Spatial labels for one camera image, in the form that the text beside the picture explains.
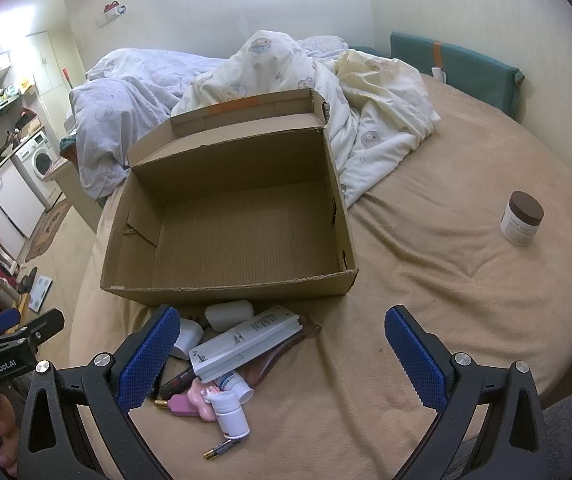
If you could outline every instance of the washing machine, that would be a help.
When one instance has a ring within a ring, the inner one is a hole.
[[[32,134],[13,155],[13,164],[44,204],[46,211],[55,205],[61,194],[60,186],[55,181],[44,180],[44,175],[58,158],[60,156],[48,142],[43,128]]]

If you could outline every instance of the brown jar lid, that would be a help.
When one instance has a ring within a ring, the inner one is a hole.
[[[544,208],[541,204],[523,191],[515,191],[508,201],[508,206],[519,220],[528,225],[537,226],[544,218]]]

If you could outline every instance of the jar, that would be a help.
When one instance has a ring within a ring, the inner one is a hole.
[[[499,226],[508,240],[526,247],[530,245],[543,218],[544,208],[539,202],[528,193],[515,191],[508,200]]]

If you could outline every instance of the tiled floor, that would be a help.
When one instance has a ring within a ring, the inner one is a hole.
[[[58,308],[64,314],[64,330],[40,346],[38,357],[48,359],[57,368],[68,366],[70,327],[77,304],[77,294],[95,242],[95,233],[71,207],[48,250],[28,261],[20,276],[37,267],[37,276],[52,278],[53,283],[42,303],[40,314]],[[29,314],[29,319],[36,316]]]

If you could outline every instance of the human hand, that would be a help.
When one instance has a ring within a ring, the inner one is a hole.
[[[16,477],[19,428],[15,425],[15,410],[4,395],[0,395],[0,437],[0,468]]]

